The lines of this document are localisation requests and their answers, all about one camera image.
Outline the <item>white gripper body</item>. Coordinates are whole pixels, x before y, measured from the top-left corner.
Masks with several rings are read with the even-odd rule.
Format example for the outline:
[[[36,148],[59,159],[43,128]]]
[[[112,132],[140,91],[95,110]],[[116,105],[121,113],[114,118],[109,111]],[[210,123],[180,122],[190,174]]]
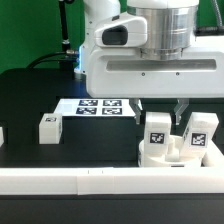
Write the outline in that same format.
[[[86,88],[95,98],[222,98],[224,50],[190,47],[179,60],[152,61],[136,48],[98,48]]]

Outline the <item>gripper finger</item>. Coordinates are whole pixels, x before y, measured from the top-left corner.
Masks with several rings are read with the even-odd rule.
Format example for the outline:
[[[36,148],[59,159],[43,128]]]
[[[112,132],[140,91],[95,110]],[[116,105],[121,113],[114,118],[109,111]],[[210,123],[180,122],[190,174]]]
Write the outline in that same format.
[[[189,106],[189,100],[187,98],[180,98],[177,100],[177,104],[174,108],[176,125],[180,124],[181,116],[188,106]]]
[[[132,108],[134,114],[135,114],[135,120],[137,124],[140,124],[141,120],[141,112],[142,112],[142,104],[141,101],[137,98],[130,99],[129,105]]]

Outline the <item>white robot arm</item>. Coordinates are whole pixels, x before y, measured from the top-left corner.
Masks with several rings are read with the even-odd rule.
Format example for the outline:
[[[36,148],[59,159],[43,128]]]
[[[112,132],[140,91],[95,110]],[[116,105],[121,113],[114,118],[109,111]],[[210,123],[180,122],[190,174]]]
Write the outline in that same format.
[[[224,35],[196,28],[199,0],[83,0],[85,41],[77,72],[95,98],[224,98]]]

